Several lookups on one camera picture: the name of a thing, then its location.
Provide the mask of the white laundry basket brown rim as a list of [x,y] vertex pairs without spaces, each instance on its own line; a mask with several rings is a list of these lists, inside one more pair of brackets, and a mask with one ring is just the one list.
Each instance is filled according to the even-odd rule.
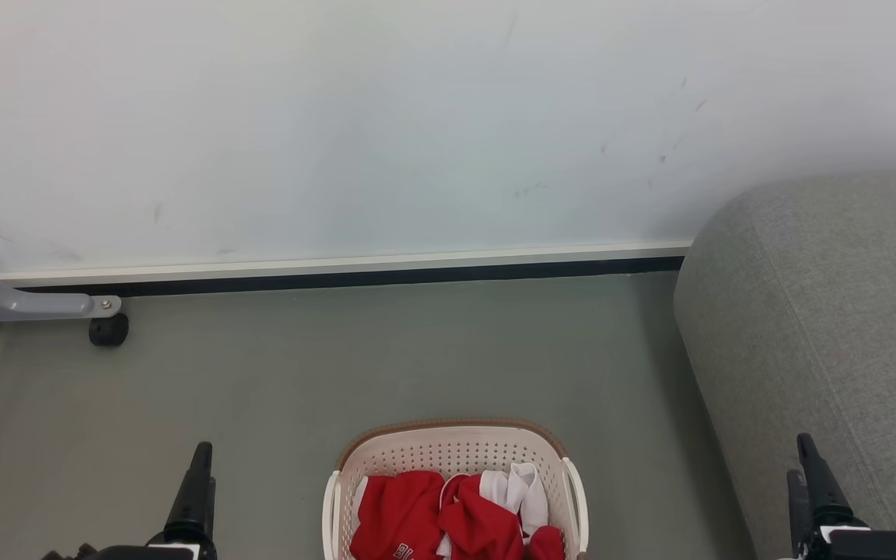
[[533,462],[543,478],[550,524],[562,532],[565,560],[589,560],[586,489],[561,440],[523,419],[448,418],[396,423],[364,432],[338,458],[324,490],[324,560],[352,560],[353,490],[367,475],[412,469],[445,478]]

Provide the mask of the black baseboard strip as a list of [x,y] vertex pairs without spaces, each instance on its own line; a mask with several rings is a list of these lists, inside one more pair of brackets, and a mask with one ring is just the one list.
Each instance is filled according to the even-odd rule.
[[679,271],[683,256],[632,259],[582,260],[541,264],[501,264],[457,268],[360,271],[313,275],[246,278],[211,278],[153,282],[22,287],[23,292],[56,294],[84,293],[89,296],[146,297],[232,292],[334,289],[383,285],[420,285],[444,282],[482,282],[540,278],[633,275]]

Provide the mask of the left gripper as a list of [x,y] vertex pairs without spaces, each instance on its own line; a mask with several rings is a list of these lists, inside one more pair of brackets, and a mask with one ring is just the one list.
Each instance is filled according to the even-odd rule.
[[212,443],[197,444],[165,521],[164,539],[109,546],[90,554],[90,560],[219,560],[212,455]]

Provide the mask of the black caster wheel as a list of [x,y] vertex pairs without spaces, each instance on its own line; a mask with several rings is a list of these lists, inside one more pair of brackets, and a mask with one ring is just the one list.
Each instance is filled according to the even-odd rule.
[[90,320],[89,341],[96,347],[121,347],[129,334],[129,318],[124,313]]

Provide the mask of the red shirt with lettering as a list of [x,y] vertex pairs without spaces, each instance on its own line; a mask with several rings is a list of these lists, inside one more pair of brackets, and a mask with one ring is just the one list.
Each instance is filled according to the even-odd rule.
[[443,560],[438,524],[443,475],[409,471],[366,476],[352,499],[355,560]]

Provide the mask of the grey fabric sofa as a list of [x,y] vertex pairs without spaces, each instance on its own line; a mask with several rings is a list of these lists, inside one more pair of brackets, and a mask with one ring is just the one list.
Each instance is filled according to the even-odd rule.
[[896,530],[896,171],[737,196],[687,252],[674,315],[761,560],[792,550],[800,433]]

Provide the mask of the red garment white trim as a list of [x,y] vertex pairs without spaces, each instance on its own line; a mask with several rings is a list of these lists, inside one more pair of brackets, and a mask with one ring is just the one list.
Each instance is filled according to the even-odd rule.
[[548,522],[526,541],[515,514],[479,495],[480,475],[452,476],[441,491],[443,560],[566,560],[561,529]]

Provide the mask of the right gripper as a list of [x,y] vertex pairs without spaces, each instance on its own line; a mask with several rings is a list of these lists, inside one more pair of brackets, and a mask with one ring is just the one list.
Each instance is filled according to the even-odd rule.
[[797,436],[801,469],[786,472],[794,560],[896,560],[896,530],[851,525],[854,512],[808,433]]

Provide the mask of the grey metal bracket leg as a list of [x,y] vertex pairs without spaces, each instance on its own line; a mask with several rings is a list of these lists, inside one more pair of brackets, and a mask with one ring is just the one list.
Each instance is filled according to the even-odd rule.
[[0,281],[0,322],[71,319],[96,323],[128,321],[117,296],[25,292]]

